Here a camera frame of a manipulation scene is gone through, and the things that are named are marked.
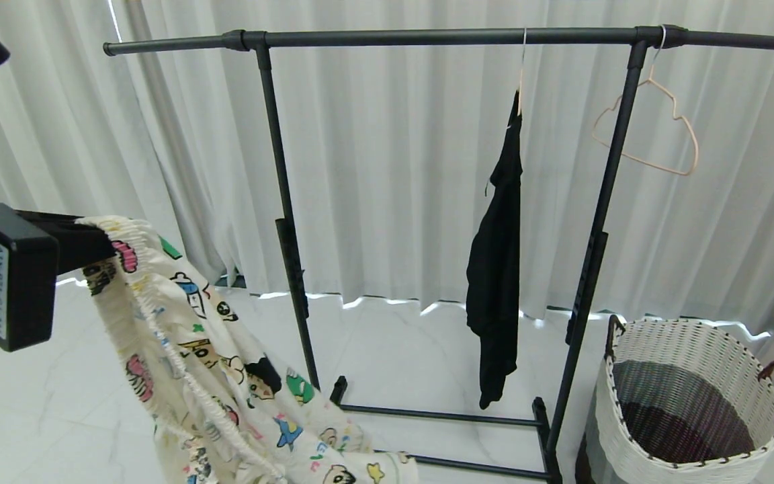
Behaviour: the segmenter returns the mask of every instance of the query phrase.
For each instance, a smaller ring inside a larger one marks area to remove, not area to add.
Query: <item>vertical pole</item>
[[[279,183],[279,198],[282,199],[283,218],[276,220],[279,245],[282,248],[282,258],[286,266],[286,278],[288,279],[289,292],[292,297],[294,316],[298,320],[298,333],[300,342],[304,347],[304,359],[306,371],[310,377],[310,383],[320,389],[318,372],[316,370],[316,358],[312,352],[310,340],[310,328],[306,324],[309,317],[306,293],[304,291],[304,272],[300,267],[300,251],[298,250],[298,234],[294,226],[294,214],[292,212],[292,194],[288,185],[288,170],[286,169],[286,153],[282,147],[282,135],[280,134],[280,114],[277,111],[276,92],[273,90],[273,73],[271,73],[271,55],[264,40],[255,47],[255,56],[258,58],[259,71],[261,73],[261,88],[265,93],[265,107],[267,108],[267,125],[271,132],[271,145],[273,146],[273,161],[277,169],[277,182]]]
[[[557,406],[551,421],[551,432],[546,445],[546,454],[552,454],[552,456],[557,450],[557,439],[560,438],[563,416],[566,414],[566,403],[569,400],[569,391],[572,389],[575,368],[578,366],[578,355],[581,352],[581,342],[584,340],[584,331],[587,328],[587,317],[590,315],[593,292],[596,291],[596,279],[599,277],[599,268],[602,266],[605,242],[608,239],[608,234],[602,229],[605,226],[605,215],[608,214],[608,204],[611,202],[614,180],[617,177],[617,166],[620,165],[620,156],[623,154],[626,130],[629,128],[632,105],[635,103],[635,94],[647,49],[647,41],[639,40],[632,45],[632,52],[629,55],[626,83],[623,85],[623,99],[620,101],[620,111],[617,113],[614,135],[611,137],[611,149],[608,150],[608,162],[605,165],[605,174],[602,175],[599,201],[596,202],[596,214],[593,215],[593,226],[590,229],[589,241],[587,241],[584,267],[581,270],[581,279],[578,282],[578,290],[575,295],[575,306],[572,308],[572,319],[569,321],[567,331],[569,353],[566,356],[560,392],[557,395]]]

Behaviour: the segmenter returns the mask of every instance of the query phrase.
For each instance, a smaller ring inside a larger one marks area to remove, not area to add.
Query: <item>clothes rack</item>
[[[593,301],[593,292],[599,277],[599,268],[605,253],[608,234],[603,230],[611,193],[617,177],[617,166],[623,152],[626,130],[632,115],[632,105],[639,82],[639,76],[649,48],[673,48],[679,46],[723,46],[752,49],[774,50],[774,36],[753,36],[752,34],[731,34],[720,32],[697,32],[675,25],[642,26],[635,28],[462,28],[461,30],[370,30],[370,31],[324,31],[324,32],[266,32],[250,30],[231,30],[219,36],[188,37],[163,40],[143,40],[135,42],[105,43],[103,51],[113,56],[123,53],[162,52],[193,49],[226,48],[236,51],[255,51],[255,57],[261,71],[261,86],[267,107],[267,123],[270,129],[273,157],[276,164],[279,195],[282,199],[283,218],[276,220],[279,244],[282,247],[283,261],[286,267],[289,289],[295,316],[298,322],[301,344],[304,348],[307,371],[310,382],[320,388],[316,362],[312,351],[306,294],[304,293],[303,270],[298,251],[298,238],[294,226],[292,196],[289,190],[286,156],[283,151],[280,134],[280,117],[277,112],[276,92],[273,88],[270,49],[274,47],[321,47],[321,46],[455,46],[455,45],[506,45],[506,44],[615,44],[631,46],[626,65],[626,82],[623,84],[623,98],[617,113],[611,147],[602,177],[599,199],[593,215],[593,224],[587,239],[578,288],[575,291],[572,316],[569,319],[566,343],[568,355],[563,368],[560,392],[557,396],[555,411],[551,423],[547,416],[543,399],[537,397],[532,404],[534,419],[506,419],[465,415],[458,413],[440,413],[440,411],[417,411],[397,408],[362,407],[341,403],[347,388],[347,381],[340,376],[331,395],[332,401],[346,411],[357,413],[375,413],[400,417],[423,417],[423,419],[447,419],[466,422],[533,427],[540,437],[544,470],[528,471],[500,466],[482,465],[476,462],[440,459],[429,456],[415,456],[417,462],[424,465],[441,465],[469,471],[482,471],[498,475],[510,475],[528,479],[547,481],[549,484],[562,482],[557,462],[557,439],[566,413],[566,404],[581,343],[587,328],[587,317]]]

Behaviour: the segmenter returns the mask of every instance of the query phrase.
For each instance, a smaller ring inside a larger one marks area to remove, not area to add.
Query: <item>floor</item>
[[[301,372],[304,359],[287,296],[256,298],[222,289],[243,323]],[[439,305],[420,314],[415,302],[362,299],[343,307],[338,296],[310,298],[310,330],[322,386],[344,374],[346,403],[482,413],[477,407],[476,337],[464,311]],[[501,402],[485,414],[532,417],[531,402],[556,401],[566,346],[566,316],[523,319],[519,370]],[[589,324],[558,449],[566,482],[573,482],[605,325]],[[533,431],[473,423],[430,422],[358,415],[391,450],[408,450],[492,465],[541,469]],[[52,340],[22,352],[0,352],[0,483],[160,483],[151,441],[153,423],[117,365],[87,289],[58,288]],[[430,484],[529,482],[421,466]],[[774,484],[774,455],[761,476]]]

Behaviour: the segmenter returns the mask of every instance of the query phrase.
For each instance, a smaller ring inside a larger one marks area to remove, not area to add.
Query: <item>cartoon print pants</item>
[[[148,223],[89,217],[116,257],[83,269],[169,483],[408,484],[368,435],[268,350]]]

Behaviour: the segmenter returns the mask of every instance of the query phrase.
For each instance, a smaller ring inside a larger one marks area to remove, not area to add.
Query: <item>white label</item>
[[[8,338],[8,248],[0,244],[0,338]]]

